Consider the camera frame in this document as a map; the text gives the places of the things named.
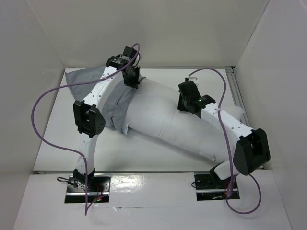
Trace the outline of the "white pillow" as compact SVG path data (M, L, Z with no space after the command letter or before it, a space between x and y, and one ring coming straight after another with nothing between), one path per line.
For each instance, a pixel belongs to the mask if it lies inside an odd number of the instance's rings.
M121 132L138 131L213 162L228 159L222 131L189 112L177 109L179 92L149 79L133 95Z

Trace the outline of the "grey pillowcase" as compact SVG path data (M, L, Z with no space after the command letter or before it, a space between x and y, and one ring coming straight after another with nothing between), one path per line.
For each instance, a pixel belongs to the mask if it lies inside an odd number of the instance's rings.
M100 79L105 68L105 66L97 66L65 73L66 83L75 100L81 101L90 93L97 84L84 85L83 83ZM125 124L125 117L136 91L137 89L126 86L123 81L117 84L101 110L106 127L127 134L128 126Z

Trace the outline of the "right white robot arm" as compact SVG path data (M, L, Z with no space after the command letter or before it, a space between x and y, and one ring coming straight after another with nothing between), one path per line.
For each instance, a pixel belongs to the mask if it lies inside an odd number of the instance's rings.
M202 120L212 124L216 129L225 131L230 142L232 164L224 161L210 170L209 182L215 188L225 184L233 175L249 175L271 159L266 132L261 129L252 129L236 120L228 112L218 108L218 103L210 96L201 96L197 85L185 81L178 85L178 110L195 114Z

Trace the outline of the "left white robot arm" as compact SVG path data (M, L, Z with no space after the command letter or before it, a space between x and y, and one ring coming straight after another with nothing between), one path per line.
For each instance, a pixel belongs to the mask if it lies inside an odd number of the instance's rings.
M94 187L94 154L98 135L106 125L102 109L115 87L122 83L125 87L138 88L141 59L140 46L125 47L122 54L111 56L107 62L99 82L81 100L73 104L75 124L79 132L79 152L73 171L73 178L77 185L84 191Z

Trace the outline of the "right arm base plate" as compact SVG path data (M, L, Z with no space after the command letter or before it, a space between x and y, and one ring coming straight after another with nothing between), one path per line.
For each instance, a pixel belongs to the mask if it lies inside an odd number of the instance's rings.
M191 186L196 190L197 201L226 200L230 178L214 180L209 173L194 174Z

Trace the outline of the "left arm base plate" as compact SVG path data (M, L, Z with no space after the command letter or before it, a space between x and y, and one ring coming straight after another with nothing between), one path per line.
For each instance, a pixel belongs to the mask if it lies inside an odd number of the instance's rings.
M85 203L85 186L74 180L70 175L69 178L57 178L58 181L66 182L67 189L64 203L77 204ZM95 201L95 203L108 203L110 192L111 177L105 175L95 175L92 185L87 189L88 203Z

